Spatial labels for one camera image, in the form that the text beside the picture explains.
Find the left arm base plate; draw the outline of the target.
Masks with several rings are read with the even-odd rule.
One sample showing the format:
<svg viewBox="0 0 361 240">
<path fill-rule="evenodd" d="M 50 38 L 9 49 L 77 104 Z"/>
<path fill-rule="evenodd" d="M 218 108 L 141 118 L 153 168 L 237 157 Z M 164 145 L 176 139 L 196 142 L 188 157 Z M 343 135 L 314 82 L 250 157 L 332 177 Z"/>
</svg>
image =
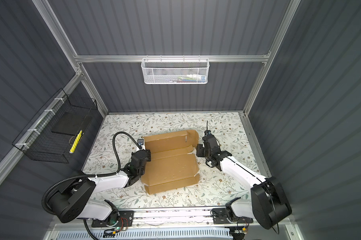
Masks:
<svg viewBox="0 0 361 240">
<path fill-rule="evenodd" d="M 132 226 L 134 211 L 119 211 L 118 213 L 111 213 L 110 217 L 105 220 L 94 220 L 91 223 L 92 228 L 127 228 Z"/>
</svg>

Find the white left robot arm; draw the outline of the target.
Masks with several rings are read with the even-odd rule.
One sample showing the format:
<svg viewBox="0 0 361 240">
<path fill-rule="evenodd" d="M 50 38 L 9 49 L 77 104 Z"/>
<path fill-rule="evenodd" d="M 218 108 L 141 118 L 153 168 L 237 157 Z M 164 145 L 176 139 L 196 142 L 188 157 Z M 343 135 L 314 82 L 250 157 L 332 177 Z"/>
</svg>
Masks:
<svg viewBox="0 0 361 240">
<path fill-rule="evenodd" d="M 150 150 L 141 149 L 131 154 L 131 161 L 118 173 L 82 174 L 61 180 L 46 190 L 41 199 L 42 208 L 62 223 L 96 219 L 114 224 L 117 221 L 116 206 L 110 201 L 94 200 L 91 195 L 134 185 L 145 174 L 146 163 L 150 161 Z"/>
</svg>

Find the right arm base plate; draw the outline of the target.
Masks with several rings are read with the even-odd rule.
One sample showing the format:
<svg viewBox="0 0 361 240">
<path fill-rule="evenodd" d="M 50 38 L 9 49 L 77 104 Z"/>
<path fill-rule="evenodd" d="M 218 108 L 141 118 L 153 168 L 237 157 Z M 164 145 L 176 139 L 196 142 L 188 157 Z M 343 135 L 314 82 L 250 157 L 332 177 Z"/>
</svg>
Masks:
<svg viewBox="0 0 361 240">
<path fill-rule="evenodd" d="M 225 208 L 213 208 L 210 211 L 213 223 L 216 225 L 223 224 L 252 224 L 253 219 L 247 217 L 235 217 L 234 214 Z"/>
</svg>

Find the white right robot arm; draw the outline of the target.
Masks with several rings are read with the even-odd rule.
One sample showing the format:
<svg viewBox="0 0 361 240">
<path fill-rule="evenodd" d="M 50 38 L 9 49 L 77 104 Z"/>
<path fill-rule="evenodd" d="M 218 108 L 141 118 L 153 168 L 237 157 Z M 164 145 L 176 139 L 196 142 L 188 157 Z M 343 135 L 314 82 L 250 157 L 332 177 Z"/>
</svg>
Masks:
<svg viewBox="0 0 361 240">
<path fill-rule="evenodd" d="M 196 155 L 205 158 L 210 168 L 229 175 L 248 190 L 251 202 L 235 198 L 225 204 L 225 215 L 230 222 L 240 218 L 251 218 L 266 230 L 278 225 L 292 214 L 292 208 L 280 181 L 275 177 L 257 174 L 241 164 L 230 152 L 220 149 L 218 140 L 206 130 L 202 137 L 203 144 L 197 145 Z"/>
</svg>

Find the brown cardboard box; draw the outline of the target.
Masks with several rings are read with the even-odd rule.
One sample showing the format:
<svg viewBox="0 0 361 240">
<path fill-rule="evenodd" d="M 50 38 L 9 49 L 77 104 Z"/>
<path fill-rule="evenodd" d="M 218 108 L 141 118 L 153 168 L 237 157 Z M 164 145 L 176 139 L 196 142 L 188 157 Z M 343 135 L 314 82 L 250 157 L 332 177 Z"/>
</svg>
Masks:
<svg viewBox="0 0 361 240">
<path fill-rule="evenodd" d="M 184 130 L 144 137 L 145 148 L 151 152 L 141 177 L 145 191 L 158 194 L 196 185 L 200 174 L 193 151 L 199 135 L 195 130 Z"/>
</svg>

